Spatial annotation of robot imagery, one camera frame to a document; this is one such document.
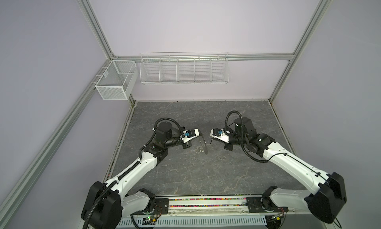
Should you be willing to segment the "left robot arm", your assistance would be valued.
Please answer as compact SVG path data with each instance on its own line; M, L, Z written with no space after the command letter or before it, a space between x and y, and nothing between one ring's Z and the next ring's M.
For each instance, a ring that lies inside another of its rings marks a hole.
M201 136L199 129L187 130L167 117L158 119L152 130L152 136L139 149L135 161L109 180L96 181L91 185L81 212L84 229L114 229L126 216L153 212L155 194L147 189L140 189L132 195L129 191L167 157L170 147L181 145L187 149L193 139Z

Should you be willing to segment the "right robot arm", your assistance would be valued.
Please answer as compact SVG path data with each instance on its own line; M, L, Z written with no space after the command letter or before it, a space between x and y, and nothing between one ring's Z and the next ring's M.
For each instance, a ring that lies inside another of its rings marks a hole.
M344 178L337 172L327 173L300 159L268 134L259 134L252 121L236 110L230 111L221 129L210 132L214 140L232 150L240 146L246 156L258 163L273 163L303 186L303 190L269 187L261 196L259 206L271 212L276 208L308 211L326 224L336 224L338 214L347 202Z

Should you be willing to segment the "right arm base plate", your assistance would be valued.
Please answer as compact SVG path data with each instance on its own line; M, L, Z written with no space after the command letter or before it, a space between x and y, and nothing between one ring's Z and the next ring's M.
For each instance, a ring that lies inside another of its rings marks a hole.
M261 196L246 197L246 206L248 207L250 213L286 213L289 211L287 207L278 207L269 198L262 198Z

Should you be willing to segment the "metal ring disc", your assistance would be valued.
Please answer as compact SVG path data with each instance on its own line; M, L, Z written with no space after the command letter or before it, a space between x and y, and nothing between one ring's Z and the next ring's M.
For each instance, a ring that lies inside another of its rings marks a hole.
M204 138L204 135L201 132L199 132L199 141L200 141L200 152L207 155L208 152L207 152L206 140Z

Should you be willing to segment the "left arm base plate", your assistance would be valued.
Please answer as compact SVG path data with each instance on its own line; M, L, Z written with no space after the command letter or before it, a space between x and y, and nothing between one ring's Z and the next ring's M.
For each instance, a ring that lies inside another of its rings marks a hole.
M137 211L133 215L167 215L169 211L169 198L156 198L152 206L147 209Z

